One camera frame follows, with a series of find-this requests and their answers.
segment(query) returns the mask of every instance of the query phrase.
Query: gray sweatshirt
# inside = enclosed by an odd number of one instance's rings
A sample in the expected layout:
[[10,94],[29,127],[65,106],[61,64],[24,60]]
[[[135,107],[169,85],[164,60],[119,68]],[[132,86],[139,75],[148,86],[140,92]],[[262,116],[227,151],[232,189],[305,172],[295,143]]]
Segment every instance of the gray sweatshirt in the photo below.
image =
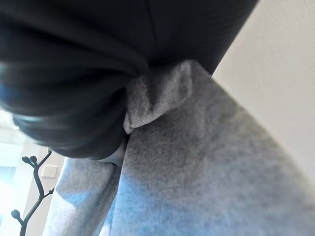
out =
[[196,62],[131,81],[123,166],[67,159],[45,236],[313,236],[290,157]]

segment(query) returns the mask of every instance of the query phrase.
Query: black branch-shaped coat hook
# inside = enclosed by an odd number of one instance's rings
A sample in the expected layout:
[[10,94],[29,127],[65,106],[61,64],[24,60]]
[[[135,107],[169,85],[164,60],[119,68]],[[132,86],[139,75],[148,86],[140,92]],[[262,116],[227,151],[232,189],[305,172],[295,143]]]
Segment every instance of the black branch-shaped coat hook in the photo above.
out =
[[26,215],[24,220],[21,219],[20,212],[18,210],[14,210],[11,212],[12,217],[14,219],[17,219],[21,224],[20,236],[25,236],[28,222],[29,222],[31,216],[36,211],[36,209],[39,207],[39,205],[43,201],[43,199],[46,198],[48,195],[54,193],[54,188],[52,188],[51,190],[49,190],[49,192],[47,194],[44,194],[44,188],[43,188],[43,185],[42,185],[40,178],[39,178],[39,175],[38,175],[39,168],[44,164],[44,162],[48,159],[48,157],[51,155],[51,153],[52,153],[52,151],[49,149],[46,156],[39,163],[37,163],[36,156],[31,156],[30,158],[28,158],[26,156],[22,157],[22,160],[25,163],[31,165],[34,168],[33,175],[34,175],[34,179],[35,179],[38,191],[39,191],[39,197],[38,197],[38,200],[36,201],[36,203],[34,204],[34,206],[32,207],[32,209]]

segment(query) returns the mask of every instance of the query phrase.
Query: black jacket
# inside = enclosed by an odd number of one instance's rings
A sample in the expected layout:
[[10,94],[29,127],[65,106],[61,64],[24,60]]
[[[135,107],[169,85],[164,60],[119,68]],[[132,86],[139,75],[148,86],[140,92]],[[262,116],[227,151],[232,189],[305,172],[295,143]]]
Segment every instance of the black jacket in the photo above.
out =
[[105,158],[125,137],[125,85],[198,60],[213,73],[257,0],[0,3],[0,104],[37,143]]

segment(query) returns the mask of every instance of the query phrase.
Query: light switch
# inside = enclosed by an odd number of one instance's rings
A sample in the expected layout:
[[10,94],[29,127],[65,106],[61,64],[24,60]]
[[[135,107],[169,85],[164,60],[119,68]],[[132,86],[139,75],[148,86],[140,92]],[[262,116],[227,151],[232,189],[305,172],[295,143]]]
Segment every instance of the light switch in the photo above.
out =
[[58,166],[45,165],[41,172],[42,177],[56,177]]

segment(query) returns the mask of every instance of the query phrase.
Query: person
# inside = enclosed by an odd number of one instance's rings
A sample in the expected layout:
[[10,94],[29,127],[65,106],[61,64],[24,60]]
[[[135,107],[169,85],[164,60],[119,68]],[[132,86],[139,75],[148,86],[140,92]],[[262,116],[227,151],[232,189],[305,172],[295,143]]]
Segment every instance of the person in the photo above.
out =
[[311,188],[211,79],[255,4],[1,4],[1,104],[70,157],[43,235],[314,234]]
[[0,105],[68,157],[104,159],[126,140],[126,85],[197,59],[213,73],[256,0],[71,0],[0,5]]

